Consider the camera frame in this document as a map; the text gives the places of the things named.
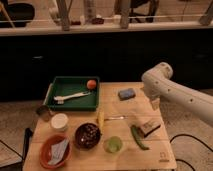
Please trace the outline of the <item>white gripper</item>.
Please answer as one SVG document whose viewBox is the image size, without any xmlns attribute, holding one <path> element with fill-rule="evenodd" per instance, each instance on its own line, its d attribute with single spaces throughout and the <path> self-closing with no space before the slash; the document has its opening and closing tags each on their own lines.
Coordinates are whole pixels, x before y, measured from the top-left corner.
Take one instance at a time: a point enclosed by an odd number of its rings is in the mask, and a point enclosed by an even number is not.
<svg viewBox="0 0 213 171">
<path fill-rule="evenodd" d="M 154 91 L 151 88 L 144 87 L 143 88 L 144 94 L 150 100 L 150 104 L 153 110 L 157 110 L 160 106 L 160 94 L 157 91 Z"/>
</svg>

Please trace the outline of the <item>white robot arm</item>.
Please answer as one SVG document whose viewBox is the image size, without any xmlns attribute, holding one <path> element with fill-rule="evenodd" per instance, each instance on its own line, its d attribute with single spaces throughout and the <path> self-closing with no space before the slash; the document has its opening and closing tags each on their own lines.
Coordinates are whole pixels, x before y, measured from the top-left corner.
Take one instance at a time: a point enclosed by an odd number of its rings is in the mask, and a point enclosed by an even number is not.
<svg viewBox="0 0 213 171">
<path fill-rule="evenodd" d="M 173 69 L 166 62 L 161 62 L 142 74 L 144 93 L 149 100 L 164 96 L 213 127 L 213 96 L 171 81 L 172 75 Z"/>
</svg>

